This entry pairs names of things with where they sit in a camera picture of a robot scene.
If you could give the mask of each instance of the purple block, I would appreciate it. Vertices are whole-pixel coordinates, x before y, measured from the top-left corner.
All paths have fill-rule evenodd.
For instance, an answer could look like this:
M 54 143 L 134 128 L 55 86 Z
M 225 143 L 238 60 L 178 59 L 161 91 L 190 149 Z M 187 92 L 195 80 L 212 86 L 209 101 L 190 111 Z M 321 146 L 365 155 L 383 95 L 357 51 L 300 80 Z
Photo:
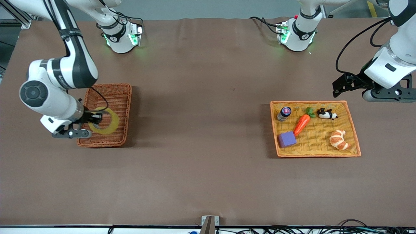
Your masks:
M 289 147 L 296 144 L 296 138 L 293 131 L 285 132 L 279 135 L 279 144 L 281 148 Z

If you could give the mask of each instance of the croissant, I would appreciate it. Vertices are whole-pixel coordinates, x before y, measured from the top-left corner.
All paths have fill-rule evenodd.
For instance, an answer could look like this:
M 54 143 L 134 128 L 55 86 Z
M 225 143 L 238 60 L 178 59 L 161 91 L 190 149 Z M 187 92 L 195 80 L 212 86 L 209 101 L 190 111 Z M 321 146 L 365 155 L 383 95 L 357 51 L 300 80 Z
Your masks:
M 340 150 L 347 149 L 350 145 L 344 141 L 344 134 L 344 130 L 333 131 L 331 137 L 329 138 L 331 145 Z

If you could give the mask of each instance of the table surface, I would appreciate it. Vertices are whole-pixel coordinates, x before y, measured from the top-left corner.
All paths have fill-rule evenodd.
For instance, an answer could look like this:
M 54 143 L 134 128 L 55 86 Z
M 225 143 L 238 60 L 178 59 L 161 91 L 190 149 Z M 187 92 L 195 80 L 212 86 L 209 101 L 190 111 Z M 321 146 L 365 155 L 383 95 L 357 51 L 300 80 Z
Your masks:
M 97 83 L 134 87 L 128 141 L 112 149 L 52 138 L 20 102 L 30 62 L 65 53 L 51 22 L 33 22 L 0 85 L 0 223 L 193 224 L 209 214 L 223 225 L 415 225 L 415 104 L 342 94 L 359 158 L 279 159 L 273 142 L 269 102 L 334 100 L 336 56 L 375 21 L 322 20 L 303 52 L 252 20 L 148 21 L 144 47 L 122 55 L 80 22 Z M 395 31 L 386 25 L 376 43 Z M 370 33 L 341 69 L 358 72 L 374 55 Z

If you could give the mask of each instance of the orange carrot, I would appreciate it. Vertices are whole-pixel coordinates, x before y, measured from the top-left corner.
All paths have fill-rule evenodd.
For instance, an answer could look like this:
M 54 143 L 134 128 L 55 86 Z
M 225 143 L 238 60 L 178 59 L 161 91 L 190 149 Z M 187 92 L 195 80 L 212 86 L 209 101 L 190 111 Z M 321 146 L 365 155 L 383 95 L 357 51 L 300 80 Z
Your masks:
M 316 117 L 313 113 L 313 109 L 311 107 L 306 108 L 306 114 L 302 115 L 299 119 L 299 122 L 297 123 L 295 129 L 293 130 L 293 134 L 295 137 L 299 135 L 299 133 L 306 127 L 306 125 L 309 123 L 311 118 Z

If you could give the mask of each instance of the wicker basket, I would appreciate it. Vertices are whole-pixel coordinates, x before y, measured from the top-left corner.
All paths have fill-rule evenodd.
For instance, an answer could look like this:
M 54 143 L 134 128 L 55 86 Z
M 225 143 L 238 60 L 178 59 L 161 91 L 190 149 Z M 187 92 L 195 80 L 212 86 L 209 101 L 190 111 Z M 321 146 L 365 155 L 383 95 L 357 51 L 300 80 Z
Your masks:
M 131 103 L 131 85 L 101 84 L 93 86 L 108 101 L 109 108 L 119 117 L 119 126 L 116 131 L 103 135 L 96 132 L 90 138 L 77 139 L 77 144 L 81 147 L 117 147 L 126 142 L 127 128 L 129 126 L 129 112 Z M 90 110 L 105 106 L 106 103 L 95 91 L 88 89 L 85 94 L 84 106 Z M 110 115 L 103 115 L 103 120 L 99 124 L 100 128 L 106 128 L 111 122 Z M 91 130 L 88 124 L 83 125 L 84 129 Z
M 277 114 L 283 107 L 292 109 L 291 115 L 286 121 L 278 121 Z M 297 143 L 290 147 L 280 148 L 278 135 L 284 132 L 293 131 L 296 124 L 308 107 L 316 112 L 320 108 L 332 109 L 338 115 L 335 120 L 321 119 L 318 116 L 312 118 L 309 124 L 296 137 Z M 361 156 L 357 133 L 352 122 L 346 101 L 330 102 L 270 102 L 272 114 L 272 126 L 275 137 L 277 155 L 279 157 L 359 157 Z M 350 144 L 346 150 L 338 150 L 329 142 L 331 133 L 335 130 L 344 130 L 345 141 Z

